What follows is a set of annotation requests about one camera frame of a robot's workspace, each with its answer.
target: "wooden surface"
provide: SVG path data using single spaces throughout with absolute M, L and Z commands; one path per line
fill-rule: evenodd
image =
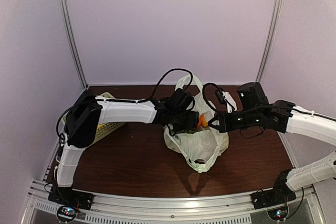
M 235 86 L 224 87 L 238 101 Z M 91 87 L 95 94 L 116 98 L 148 97 L 153 86 Z M 189 91 L 197 93 L 195 87 Z M 171 95 L 172 86 L 160 86 L 155 97 Z M 216 106 L 213 89 L 208 97 Z M 253 135 L 259 129 L 244 131 Z M 127 123 L 88 148 L 74 177 L 74 188 L 104 194 L 138 197 L 217 196 L 272 187 L 278 174 L 291 168 L 285 148 L 274 131 L 244 139 L 229 133 L 229 148 L 214 166 L 198 174 L 184 157 L 165 146 L 159 125 Z

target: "bag handle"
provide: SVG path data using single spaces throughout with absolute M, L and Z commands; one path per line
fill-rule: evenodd
M 190 79 L 190 75 L 188 74 L 187 76 L 184 76 L 180 80 L 178 80 L 177 84 L 175 86 L 175 90 L 176 89 L 182 89 L 183 86 L 185 85 L 185 83 L 187 81 L 189 81 L 189 79 Z M 197 76 L 193 76 L 193 82 L 191 84 L 196 84 L 196 86 L 198 87 L 200 92 L 202 92 L 203 85 L 202 85 L 201 81 L 199 80 L 199 78 Z

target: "yellow basket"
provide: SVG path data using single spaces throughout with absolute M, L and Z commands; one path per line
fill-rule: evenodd
M 106 98 L 114 98 L 113 95 L 111 95 L 109 92 L 105 92 L 100 95 L 101 97 L 106 97 Z M 66 115 L 63 116 L 62 118 L 62 123 L 65 124 L 66 121 Z M 99 140 L 103 139 L 119 127 L 123 126 L 125 123 L 104 123 L 104 124 L 99 124 L 97 127 L 96 135 L 94 137 L 94 142 L 92 144 L 95 144 Z

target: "robotic arm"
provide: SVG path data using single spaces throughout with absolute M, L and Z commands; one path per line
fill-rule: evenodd
M 269 104 L 258 82 L 240 86 L 237 93 L 243 109 L 237 111 L 228 106 L 227 111 L 217 113 L 208 122 L 209 127 L 230 132 L 260 126 L 282 133 L 306 135 L 336 146 L 335 119 L 283 100 Z M 227 92 L 217 90 L 216 95 L 220 103 L 230 104 Z M 174 132 L 195 129 L 199 114 L 188 109 L 193 103 L 192 95 L 182 89 L 160 100 L 106 99 L 85 91 L 67 115 L 65 140 L 59 154 L 61 159 L 54 172 L 54 189 L 49 200 L 70 206 L 79 204 L 82 209 L 90 209 L 93 195 L 72 190 L 72 178 L 82 152 L 95 139 L 98 124 L 142 122 L 162 126 L 172 124 Z M 305 167 L 282 172 L 273 189 L 256 192 L 251 197 L 256 209 L 282 204 L 284 198 L 295 199 L 294 191 L 301 187 L 332 177 L 336 177 L 336 152 Z

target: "white panel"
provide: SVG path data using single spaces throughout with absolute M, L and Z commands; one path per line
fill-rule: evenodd
M 274 0 L 68 0 L 89 84 L 153 84 L 173 67 L 254 80 Z M 176 83 L 172 74 L 164 83 Z
M 272 102 L 289 100 L 336 117 L 336 0 L 283 0 L 271 56 L 262 80 Z M 331 145 L 286 134 L 300 166 L 335 150 Z M 316 186 L 327 223 L 336 219 L 336 183 Z
M 0 223 L 18 223 L 80 94 L 59 0 L 0 0 Z

